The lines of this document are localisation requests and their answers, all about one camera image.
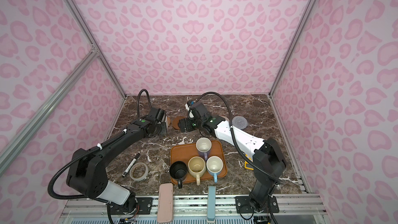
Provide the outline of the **black mug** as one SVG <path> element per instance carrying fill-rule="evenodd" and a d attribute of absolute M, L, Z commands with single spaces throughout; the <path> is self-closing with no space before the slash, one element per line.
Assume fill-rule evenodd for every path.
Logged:
<path fill-rule="evenodd" d="M 187 165 L 182 161 L 174 162 L 170 167 L 171 179 L 177 183 L 178 189 L 182 189 L 183 182 L 187 178 L 188 168 Z"/>

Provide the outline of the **lilac mug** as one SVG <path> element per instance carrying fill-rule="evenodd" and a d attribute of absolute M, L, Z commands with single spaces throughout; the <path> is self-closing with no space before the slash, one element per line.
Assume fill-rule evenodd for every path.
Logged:
<path fill-rule="evenodd" d="M 202 157 L 205 161 L 210 157 L 210 151 L 212 147 L 212 142 L 208 138 L 200 138 L 197 140 L 196 149 L 200 157 Z"/>

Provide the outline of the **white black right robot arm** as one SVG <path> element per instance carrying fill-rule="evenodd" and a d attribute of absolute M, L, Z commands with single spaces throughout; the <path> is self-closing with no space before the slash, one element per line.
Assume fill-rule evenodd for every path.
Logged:
<path fill-rule="evenodd" d="M 256 212 L 270 205 L 275 188 L 281 184 L 279 178 L 286 169 L 286 160 L 275 139 L 257 138 L 236 128 L 222 117 L 211 117 L 202 122 L 190 118 L 178 121 L 180 131 L 200 130 L 221 141 L 235 146 L 243 159 L 253 167 L 256 183 L 249 194 L 249 204 Z"/>

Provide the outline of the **grey woven coaster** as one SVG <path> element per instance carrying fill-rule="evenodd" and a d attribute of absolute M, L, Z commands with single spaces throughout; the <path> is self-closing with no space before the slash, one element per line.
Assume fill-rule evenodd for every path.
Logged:
<path fill-rule="evenodd" d="M 247 128 L 248 126 L 248 121 L 245 117 L 243 116 L 235 116 L 232 119 L 232 125 L 240 130 L 243 130 Z"/>

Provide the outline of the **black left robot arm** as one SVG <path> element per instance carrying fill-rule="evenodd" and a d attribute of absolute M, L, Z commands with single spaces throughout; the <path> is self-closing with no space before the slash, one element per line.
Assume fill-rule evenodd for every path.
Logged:
<path fill-rule="evenodd" d="M 76 160 L 68 170 L 66 184 L 84 198 L 104 200 L 118 205 L 126 203 L 133 194 L 126 188 L 110 181 L 108 165 L 131 145 L 145 138 L 167 133 L 166 122 L 137 119 L 116 135 L 89 150 L 79 149 L 73 155 Z"/>

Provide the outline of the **brown wooden coaster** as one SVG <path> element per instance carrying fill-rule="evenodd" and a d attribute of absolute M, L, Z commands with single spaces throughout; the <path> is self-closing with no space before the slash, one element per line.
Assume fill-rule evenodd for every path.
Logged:
<path fill-rule="evenodd" d="M 171 125 L 172 121 L 171 121 L 170 117 L 166 117 L 165 123 L 166 123 L 167 128 Z"/>
<path fill-rule="evenodd" d="M 173 121 L 172 121 L 172 126 L 173 126 L 173 128 L 174 128 L 175 130 L 180 130 L 179 121 L 180 121 L 181 119 L 185 119 L 185 117 L 184 117 L 184 116 L 177 116 L 177 117 L 175 117 L 175 118 L 173 119 Z"/>

